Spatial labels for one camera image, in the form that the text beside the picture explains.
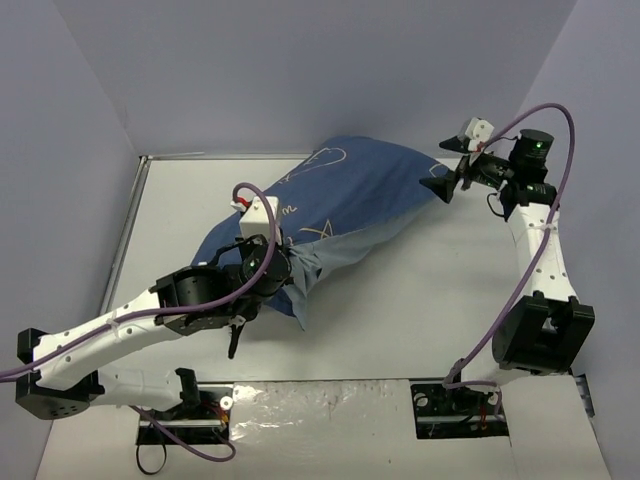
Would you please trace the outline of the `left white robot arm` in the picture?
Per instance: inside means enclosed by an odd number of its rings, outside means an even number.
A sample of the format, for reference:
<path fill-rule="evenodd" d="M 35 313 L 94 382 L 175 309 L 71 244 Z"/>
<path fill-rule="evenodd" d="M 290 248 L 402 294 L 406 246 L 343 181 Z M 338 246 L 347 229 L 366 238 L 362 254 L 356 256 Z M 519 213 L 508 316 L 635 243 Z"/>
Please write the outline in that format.
<path fill-rule="evenodd" d="M 290 283 L 288 248 L 262 235 L 222 247 L 236 249 L 236 264 L 217 258 L 168 274 L 142 294 L 73 329 L 47 334 L 29 328 L 18 336 L 17 355 L 27 372 L 15 380 L 15 401 L 42 420 L 61 420 L 91 406 L 133 405 L 171 411 L 179 418 L 201 406 L 196 374 L 186 367 L 165 374 L 127 370 L 116 361 L 146 347 L 200 331 L 227 329 L 234 358 L 247 323 Z"/>

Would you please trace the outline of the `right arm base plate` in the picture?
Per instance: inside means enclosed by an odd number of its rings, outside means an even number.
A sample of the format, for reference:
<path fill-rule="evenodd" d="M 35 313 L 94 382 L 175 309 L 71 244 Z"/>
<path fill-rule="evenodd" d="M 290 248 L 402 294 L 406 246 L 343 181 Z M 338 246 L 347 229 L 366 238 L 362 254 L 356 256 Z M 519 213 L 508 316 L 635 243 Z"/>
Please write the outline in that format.
<path fill-rule="evenodd" d="M 448 390 L 438 382 L 411 382 L 410 394 L 418 440 L 509 436 L 503 409 L 495 413 L 495 394 Z"/>

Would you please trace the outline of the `blue patterned pillowcase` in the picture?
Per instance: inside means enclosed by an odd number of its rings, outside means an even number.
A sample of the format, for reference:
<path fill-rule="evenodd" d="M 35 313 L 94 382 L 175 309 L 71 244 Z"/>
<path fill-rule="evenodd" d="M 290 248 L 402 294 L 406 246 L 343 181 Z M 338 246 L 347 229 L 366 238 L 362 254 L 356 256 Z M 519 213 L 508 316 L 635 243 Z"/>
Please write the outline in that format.
<path fill-rule="evenodd" d="M 406 228 L 436 198 L 421 179 L 445 170 L 419 151 L 381 140 L 325 141 L 265 191 L 280 202 L 293 277 L 268 306 L 306 325 L 311 290 Z"/>

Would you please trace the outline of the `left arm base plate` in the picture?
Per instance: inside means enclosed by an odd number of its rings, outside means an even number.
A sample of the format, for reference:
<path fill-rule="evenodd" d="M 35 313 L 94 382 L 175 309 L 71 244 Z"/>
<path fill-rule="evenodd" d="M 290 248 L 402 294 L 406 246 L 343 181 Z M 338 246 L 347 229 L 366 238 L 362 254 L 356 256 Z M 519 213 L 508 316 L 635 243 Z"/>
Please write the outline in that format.
<path fill-rule="evenodd" d="M 147 413 L 172 435 L 191 446 L 220 445 L 229 440 L 232 384 L 200 384 L 200 404 Z"/>

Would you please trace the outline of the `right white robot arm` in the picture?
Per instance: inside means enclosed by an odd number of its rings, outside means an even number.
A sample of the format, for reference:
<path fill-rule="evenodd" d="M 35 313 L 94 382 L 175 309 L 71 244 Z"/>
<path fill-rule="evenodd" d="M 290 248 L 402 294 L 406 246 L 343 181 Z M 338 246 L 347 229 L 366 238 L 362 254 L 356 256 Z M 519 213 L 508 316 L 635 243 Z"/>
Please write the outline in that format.
<path fill-rule="evenodd" d="M 460 154 L 455 169 L 421 179 L 444 202 L 474 183 L 494 190 L 517 253 L 521 279 L 478 346 L 443 380 L 446 406 L 465 413 L 479 391 L 496 392 L 526 375 L 566 374 L 595 323 L 592 306 L 571 285 L 559 236 L 560 191 L 546 183 L 552 135 L 523 129 L 507 158 L 485 152 L 492 128 L 474 120 L 440 142 Z"/>

